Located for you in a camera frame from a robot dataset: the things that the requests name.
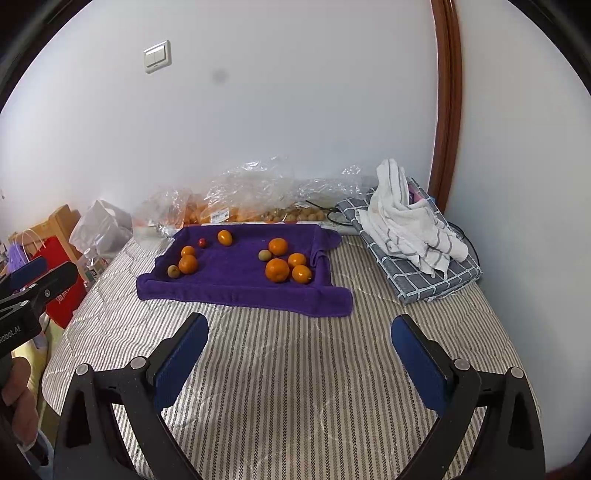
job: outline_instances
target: purple towel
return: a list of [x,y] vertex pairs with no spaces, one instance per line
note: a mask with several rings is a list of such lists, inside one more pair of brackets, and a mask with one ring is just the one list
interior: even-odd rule
[[[217,241],[217,233],[224,229],[234,238],[229,247]],[[258,259],[258,253],[277,237],[289,244],[283,259],[295,252],[308,258],[314,274],[310,283],[301,285],[291,277],[283,283],[273,283],[266,278],[265,262]],[[197,247],[200,238],[207,240],[207,248]],[[331,284],[330,261],[325,253],[339,244],[337,232],[309,224],[185,227],[174,236],[166,253],[156,258],[154,269],[138,277],[138,298],[289,310],[311,317],[347,316],[353,309],[353,297],[346,288]],[[168,266],[178,264],[186,245],[195,247],[199,270],[176,280],[169,278]]]

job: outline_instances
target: striped mattress cover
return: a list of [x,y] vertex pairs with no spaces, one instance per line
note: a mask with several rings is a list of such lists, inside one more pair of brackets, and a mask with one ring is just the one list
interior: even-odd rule
[[[123,367],[148,356],[191,312],[209,341],[164,421],[205,480],[391,479],[408,463],[435,413],[426,410],[391,345],[389,327],[408,313],[428,338],[477,369],[522,366],[476,284],[432,303],[402,305],[359,236],[330,252],[333,283],[353,293],[349,317],[172,300],[140,301],[135,279],[166,245],[132,239],[90,291],[44,374],[42,392],[60,413],[75,367]],[[138,472],[153,478],[121,406],[115,414]],[[447,478],[474,444],[472,419]]]

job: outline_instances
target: finger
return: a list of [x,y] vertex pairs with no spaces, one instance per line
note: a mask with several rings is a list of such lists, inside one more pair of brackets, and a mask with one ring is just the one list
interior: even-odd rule
[[12,405],[27,389],[31,376],[31,366],[26,358],[18,356],[12,359],[10,376],[2,389],[2,399],[6,405]]
[[35,407],[35,397],[27,388],[16,402],[14,417],[12,418],[12,431],[23,445],[29,445],[37,436],[37,424],[39,417]]

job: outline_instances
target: wooden door frame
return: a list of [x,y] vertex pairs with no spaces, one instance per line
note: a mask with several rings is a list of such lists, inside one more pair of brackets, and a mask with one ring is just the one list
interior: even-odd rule
[[428,193],[444,212],[452,187],[462,121],[462,42],[454,0],[431,0],[437,38],[437,128]]

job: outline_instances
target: metal screw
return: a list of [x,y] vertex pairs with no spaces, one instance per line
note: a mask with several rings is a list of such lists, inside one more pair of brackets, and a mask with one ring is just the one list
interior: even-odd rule
[[80,364],[76,367],[76,375],[84,375],[86,372],[88,372],[88,365]]
[[511,368],[511,375],[513,375],[515,378],[523,378],[524,373],[521,368],[513,367],[513,368]]
[[458,370],[464,370],[464,372],[470,369],[470,363],[463,358],[458,358],[453,364]]
[[129,362],[129,366],[134,370],[138,368],[142,368],[146,364],[146,359],[143,356],[135,357],[131,362]]

